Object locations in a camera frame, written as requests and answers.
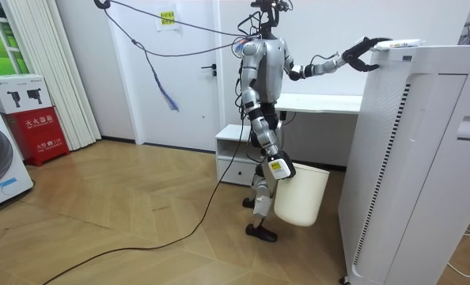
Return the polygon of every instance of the white curtain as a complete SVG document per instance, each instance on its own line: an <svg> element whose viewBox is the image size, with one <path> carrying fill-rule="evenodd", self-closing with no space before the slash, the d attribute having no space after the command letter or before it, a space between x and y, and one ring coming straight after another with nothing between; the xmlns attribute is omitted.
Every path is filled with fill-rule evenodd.
<svg viewBox="0 0 470 285"><path fill-rule="evenodd" d="M100 139L55 0L2 0L29 72L45 77L70 150Z"/></svg>

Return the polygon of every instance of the fire extinguisher box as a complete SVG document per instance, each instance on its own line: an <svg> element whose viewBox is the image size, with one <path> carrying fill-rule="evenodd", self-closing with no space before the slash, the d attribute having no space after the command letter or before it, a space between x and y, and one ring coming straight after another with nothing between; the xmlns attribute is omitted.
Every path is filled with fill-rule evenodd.
<svg viewBox="0 0 470 285"><path fill-rule="evenodd" d="M5 118L26 164L42 166L49 159L70 154L54 107L6 114Z"/></svg>

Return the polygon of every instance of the wooden floor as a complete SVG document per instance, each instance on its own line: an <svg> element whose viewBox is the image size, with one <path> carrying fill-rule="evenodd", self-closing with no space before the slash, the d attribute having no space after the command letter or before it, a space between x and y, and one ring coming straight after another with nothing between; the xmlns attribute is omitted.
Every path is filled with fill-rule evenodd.
<svg viewBox="0 0 470 285"><path fill-rule="evenodd" d="M105 250L155 246L188 234L216 185L212 154L98 142L37 169L36 187L0 211L0 284L42 284ZM274 215L269 244L248 237L248 188L222 184L190 238L150 252L113 253L51 284L322 285L346 275L337 220L343 173L332 173L317 223ZM453 258L470 270L470 238ZM470 284L446 269L441 285Z"/></svg>

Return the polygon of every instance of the blue tag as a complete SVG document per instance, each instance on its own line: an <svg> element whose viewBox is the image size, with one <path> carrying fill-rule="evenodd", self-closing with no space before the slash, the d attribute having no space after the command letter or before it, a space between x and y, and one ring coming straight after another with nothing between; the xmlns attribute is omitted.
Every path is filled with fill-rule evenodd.
<svg viewBox="0 0 470 285"><path fill-rule="evenodd" d="M14 177L14 178L12 178L12 179L9 179L9 180L7 180L7 181L5 181L5 182L0 183L0 187L1 187L1 188L4 188L4 187L6 187L6 186L8 186L8 185L10 185L10 184L12 184L12 183L15 183L15 182L17 182L17 178Z"/></svg>

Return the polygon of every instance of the white bucket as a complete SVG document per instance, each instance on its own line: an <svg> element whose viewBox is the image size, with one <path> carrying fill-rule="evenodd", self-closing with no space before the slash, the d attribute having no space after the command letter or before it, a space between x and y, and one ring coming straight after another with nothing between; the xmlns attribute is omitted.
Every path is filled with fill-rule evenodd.
<svg viewBox="0 0 470 285"><path fill-rule="evenodd" d="M285 222L311 226L320 211L330 173L296 163L294 166L297 175L280 180L277 185L274 211Z"/></svg>

